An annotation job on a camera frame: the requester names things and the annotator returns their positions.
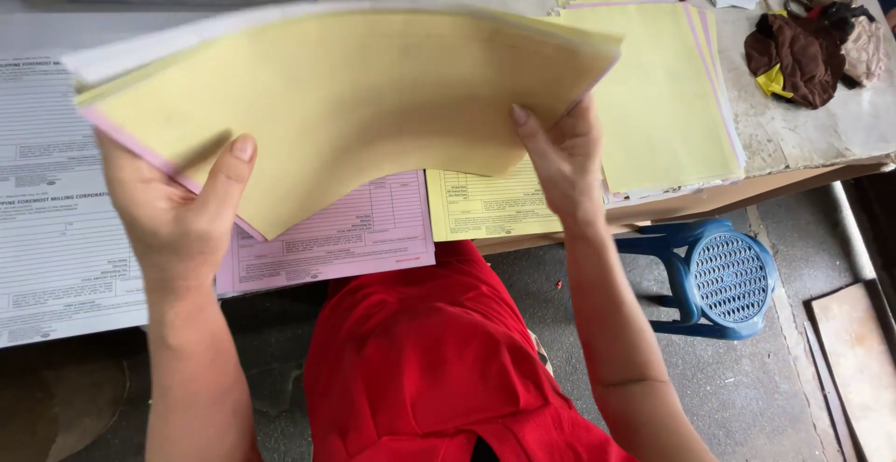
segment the person's left hand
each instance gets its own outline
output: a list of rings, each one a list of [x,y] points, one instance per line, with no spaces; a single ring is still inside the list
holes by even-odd
[[[240,135],[212,166],[198,195],[99,131],[108,192],[143,270],[147,301],[207,295],[230,243],[255,140]]]

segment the hand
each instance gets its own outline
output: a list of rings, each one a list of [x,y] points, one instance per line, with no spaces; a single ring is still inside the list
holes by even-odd
[[[590,95],[549,131],[528,109],[513,105],[517,134],[539,175],[547,206],[564,227],[604,223],[600,126]]]
[[[143,270],[147,300],[207,292],[230,243],[255,141],[240,135],[218,157],[198,196],[97,132],[112,203]]]

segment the person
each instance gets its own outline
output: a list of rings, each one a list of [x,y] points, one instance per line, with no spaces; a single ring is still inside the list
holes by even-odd
[[[715,459],[605,224],[592,108],[582,100],[548,131],[522,107],[509,113],[566,232],[575,325],[612,438],[577,413],[497,275],[457,241],[436,246],[434,266],[330,282],[303,376],[315,460]],[[256,157],[252,136],[222,152],[198,195],[99,133],[98,143],[149,305],[146,460],[260,460],[212,288]]]

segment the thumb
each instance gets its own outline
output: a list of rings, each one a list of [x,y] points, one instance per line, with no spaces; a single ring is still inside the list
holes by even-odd
[[[214,221],[233,220],[255,165],[255,151],[255,139],[244,133],[221,152],[196,198],[194,205],[200,215]]]
[[[513,104],[511,115],[516,122],[516,134],[520,136],[522,145],[529,151],[529,158],[532,159],[536,170],[540,165],[556,162],[556,147],[535,114],[529,109]]]

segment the blue plastic stool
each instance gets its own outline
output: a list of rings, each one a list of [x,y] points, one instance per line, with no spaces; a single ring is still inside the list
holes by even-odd
[[[762,243],[734,231],[725,219],[657,224],[641,238],[617,238],[621,254],[655,256],[669,276],[671,296],[658,304],[678,309],[678,320],[651,320],[653,330],[684,336],[738,340],[763,327],[778,267]],[[687,247],[682,257],[675,249]],[[700,319],[710,324],[700,324]]]

